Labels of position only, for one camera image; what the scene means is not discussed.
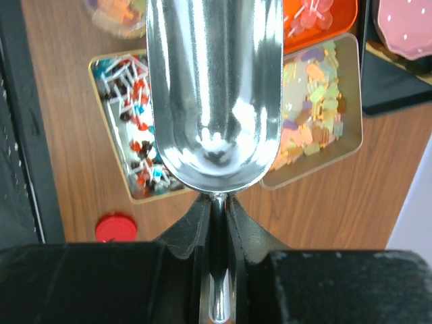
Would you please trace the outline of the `gold tin of gummies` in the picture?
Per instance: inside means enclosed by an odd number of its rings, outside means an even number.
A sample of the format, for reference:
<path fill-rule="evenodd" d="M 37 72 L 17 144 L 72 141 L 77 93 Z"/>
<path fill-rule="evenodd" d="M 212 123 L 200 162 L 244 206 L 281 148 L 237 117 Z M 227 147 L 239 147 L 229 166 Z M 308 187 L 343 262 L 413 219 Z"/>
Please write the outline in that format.
<path fill-rule="evenodd" d="M 355 153 L 363 140 L 358 41 L 344 33 L 283 58 L 278 154 L 261 185 L 275 190 Z"/>

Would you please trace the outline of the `clear glass jar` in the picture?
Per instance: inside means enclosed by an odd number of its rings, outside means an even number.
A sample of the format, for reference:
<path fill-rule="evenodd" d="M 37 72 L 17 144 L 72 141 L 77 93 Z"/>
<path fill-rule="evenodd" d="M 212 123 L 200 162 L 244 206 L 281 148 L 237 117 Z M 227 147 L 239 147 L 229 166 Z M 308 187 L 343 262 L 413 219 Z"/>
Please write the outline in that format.
<path fill-rule="evenodd" d="M 146 0 L 83 1 L 92 23 L 113 36 L 141 38 L 146 32 Z"/>

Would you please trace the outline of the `silver metal scoop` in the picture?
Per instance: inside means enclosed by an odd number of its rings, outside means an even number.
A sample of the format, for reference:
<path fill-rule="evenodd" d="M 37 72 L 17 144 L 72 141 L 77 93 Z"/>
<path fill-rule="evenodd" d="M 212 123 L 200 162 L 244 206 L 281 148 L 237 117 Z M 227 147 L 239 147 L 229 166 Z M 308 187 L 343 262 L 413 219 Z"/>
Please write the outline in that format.
<path fill-rule="evenodd" d="M 281 1 L 149 1 L 146 44 L 157 149 L 207 196 L 209 318 L 237 320 L 229 260 L 234 198 L 269 171 L 281 136 Z"/>

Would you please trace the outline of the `gold tin of candies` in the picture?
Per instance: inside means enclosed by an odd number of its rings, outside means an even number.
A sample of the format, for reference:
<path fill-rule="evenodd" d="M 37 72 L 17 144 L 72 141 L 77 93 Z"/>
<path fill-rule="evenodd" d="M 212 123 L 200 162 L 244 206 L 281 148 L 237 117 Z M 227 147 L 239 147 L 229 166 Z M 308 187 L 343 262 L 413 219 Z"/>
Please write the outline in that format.
<path fill-rule="evenodd" d="M 186 192 L 157 149 L 146 50 L 94 57 L 88 73 L 131 201 Z"/>

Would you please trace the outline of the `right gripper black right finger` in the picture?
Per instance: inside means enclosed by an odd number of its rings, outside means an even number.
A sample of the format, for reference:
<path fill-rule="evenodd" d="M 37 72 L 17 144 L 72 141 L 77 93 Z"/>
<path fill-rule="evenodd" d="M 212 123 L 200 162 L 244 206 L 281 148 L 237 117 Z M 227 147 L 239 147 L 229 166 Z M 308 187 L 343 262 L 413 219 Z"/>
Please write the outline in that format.
<path fill-rule="evenodd" d="M 296 250 L 227 203 L 234 323 L 430 323 L 431 268 L 407 250 Z"/>

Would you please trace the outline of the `red jar lid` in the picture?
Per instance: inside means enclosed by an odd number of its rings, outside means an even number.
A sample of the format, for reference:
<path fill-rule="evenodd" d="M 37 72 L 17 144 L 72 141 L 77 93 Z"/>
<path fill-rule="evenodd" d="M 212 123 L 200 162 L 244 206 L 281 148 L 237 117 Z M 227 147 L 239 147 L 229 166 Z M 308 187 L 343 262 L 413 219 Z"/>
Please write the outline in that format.
<path fill-rule="evenodd" d="M 138 225 L 128 214 L 113 211 L 97 221 L 94 234 L 97 242 L 133 242 L 138 234 Z"/>

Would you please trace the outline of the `orange box of lollipops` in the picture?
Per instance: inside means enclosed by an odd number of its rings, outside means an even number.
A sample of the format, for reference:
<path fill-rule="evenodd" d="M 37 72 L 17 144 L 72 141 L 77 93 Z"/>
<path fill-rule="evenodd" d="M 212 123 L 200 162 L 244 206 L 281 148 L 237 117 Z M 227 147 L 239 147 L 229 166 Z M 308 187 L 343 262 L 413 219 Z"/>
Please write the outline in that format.
<path fill-rule="evenodd" d="M 285 0 L 283 52 L 288 54 L 349 31 L 357 13 L 357 0 Z"/>

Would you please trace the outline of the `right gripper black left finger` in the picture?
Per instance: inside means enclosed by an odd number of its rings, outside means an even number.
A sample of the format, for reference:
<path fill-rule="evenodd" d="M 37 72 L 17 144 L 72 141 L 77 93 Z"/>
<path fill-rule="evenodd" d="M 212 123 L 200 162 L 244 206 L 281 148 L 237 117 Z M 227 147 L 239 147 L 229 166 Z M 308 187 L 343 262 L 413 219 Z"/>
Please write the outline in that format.
<path fill-rule="evenodd" d="M 210 200 L 151 242 L 1 251 L 2 323 L 208 323 Z"/>

